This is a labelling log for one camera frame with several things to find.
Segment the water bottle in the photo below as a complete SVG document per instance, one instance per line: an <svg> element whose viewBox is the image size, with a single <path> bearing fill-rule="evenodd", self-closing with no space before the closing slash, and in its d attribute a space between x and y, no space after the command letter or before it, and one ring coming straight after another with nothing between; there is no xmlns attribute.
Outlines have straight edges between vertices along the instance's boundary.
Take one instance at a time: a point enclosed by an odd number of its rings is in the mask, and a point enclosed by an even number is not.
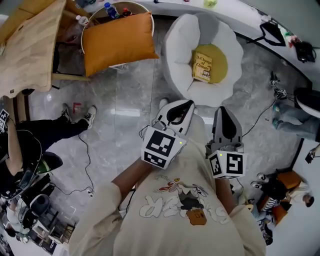
<svg viewBox="0 0 320 256"><path fill-rule="evenodd" d="M120 18L120 15L117 12L116 8L113 5L111 5L109 2L106 2L104 4L104 8L111 19L116 20L116 19Z"/></svg>

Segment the curved white desk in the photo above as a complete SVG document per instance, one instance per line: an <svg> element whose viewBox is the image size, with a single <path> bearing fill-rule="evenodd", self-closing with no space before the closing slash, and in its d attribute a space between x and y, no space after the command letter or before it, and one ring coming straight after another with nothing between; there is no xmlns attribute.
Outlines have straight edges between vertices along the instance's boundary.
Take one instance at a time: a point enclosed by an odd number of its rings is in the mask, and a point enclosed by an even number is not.
<svg viewBox="0 0 320 256"><path fill-rule="evenodd" d="M219 20L228 24L230 28L248 38L256 39L262 36L259 25L262 23L261 15L258 11L248 4L239 0L217 0L214 8L205 8L204 0L190 0L184 2L183 0L159 0L160 3L154 3L153 0L136 0L144 5L147 9L152 11L154 15L167 15L178 17L182 14L195 14L199 12L208 12L214 14ZM105 2L116 3L116 0L98 0L84 9L88 13L94 13L104 6ZM298 70L300 70L308 79L313 82L313 88L320 91L320 49L316 49L317 56L315 63L302 63L297 59L296 50L294 48L272 46L264 40L259 41L260 44L268 47L275 53L282 56L285 60L290 62Z"/></svg>

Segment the yellow cushion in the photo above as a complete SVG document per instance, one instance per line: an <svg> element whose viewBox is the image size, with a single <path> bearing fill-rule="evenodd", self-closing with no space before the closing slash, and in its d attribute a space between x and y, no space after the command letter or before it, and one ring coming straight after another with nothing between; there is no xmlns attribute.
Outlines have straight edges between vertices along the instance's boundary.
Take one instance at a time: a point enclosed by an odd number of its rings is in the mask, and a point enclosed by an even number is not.
<svg viewBox="0 0 320 256"><path fill-rule="evenodd" d="M220 83L226 77L228 72L228 62L224 53L213 44L199 45L195 51L212 58L209 83Z"/></svg>
<svg viewBox="0 0 320 256"><path fill-rule="evenodd" d="M116 64L158 59L152 38L151 12L99 24L83 33L86 76Z"/></svg>

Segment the orange pillow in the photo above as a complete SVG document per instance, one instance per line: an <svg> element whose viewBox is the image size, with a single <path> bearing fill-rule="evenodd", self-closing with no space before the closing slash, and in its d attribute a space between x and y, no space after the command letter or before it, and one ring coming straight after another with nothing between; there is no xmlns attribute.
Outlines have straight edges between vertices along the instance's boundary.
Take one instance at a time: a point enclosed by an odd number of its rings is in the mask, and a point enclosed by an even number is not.
<svg viewBox="0 0 320 256"><path fill-rule="evenodd" d="M287 212L281 205L278 205L272 208L272 214L275 217L275 225L278 225L280 221L287 215Z"/></svg>
<svg viewBox="0 0 320 256"><path fill-rule="evenodd" d="M85 74L116 64L158 59L152 39L151 12L99 24L83 32Z"/></svg>

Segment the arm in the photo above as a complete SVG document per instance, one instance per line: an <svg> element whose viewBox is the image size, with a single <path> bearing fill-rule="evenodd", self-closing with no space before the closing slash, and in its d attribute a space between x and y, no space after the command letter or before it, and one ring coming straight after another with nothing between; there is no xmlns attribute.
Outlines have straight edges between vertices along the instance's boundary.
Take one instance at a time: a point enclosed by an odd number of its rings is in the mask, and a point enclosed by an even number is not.
<svg viewBox="0 0 320 256"><path fill-rule="evenodd" d="M71 236L71 256L113 254L114 241L122 223L118 206L137 181L151 171L151 164L138 159L112 182L99 186Z"/></svg>
<svg viewBox="0 0 320 256"><path fill-rule="evenodd" d="M320 143L318 146L316 146L315 148L311 149L311 154L313 155L313 157L316 156L316 153L320 150Z"/></svg>
<svg viewBox="0 0 320 256"><path fill-rule="evenodd" d="M149 175L152 169L153 166L151 164L138 159L112 181L112 183L116 184L120 189L121 202L141 177Z"/></svg>
<svg viewBox="0 0 320 256"><path fill-rule="evenodd" d="M244 254L246 256L266 255L266 243L260 228L251 212L244 205L236 206L229 180L215 179L215 189L216 196L232 219L241 237Z"/></svg>
<svg viewBox="0 0 320 256"><path fill-rule="evenodd" d="M228 179L215 179L215 193L221 204L225 208L226 212L230 214L236 207L234 197L230 188L230 182Z"/></svg>
<svg viewBox="0 0 320 256"><path fill-rule="evenodd" d="M15 176L22 168L23 160L19 145L17 130L15 123L9 119L8 126L8 154L9 158L5 160L9 172Z"/></svg>
<svg viewBox="0 0 320 256"><path fill-rule="evenodd" d="M15 210L16 210L16 207L17 207L17 205L16 205L13 201L11 201L10 206L9 206L9 209L10 209L11 211L15 211Z"/></svg>

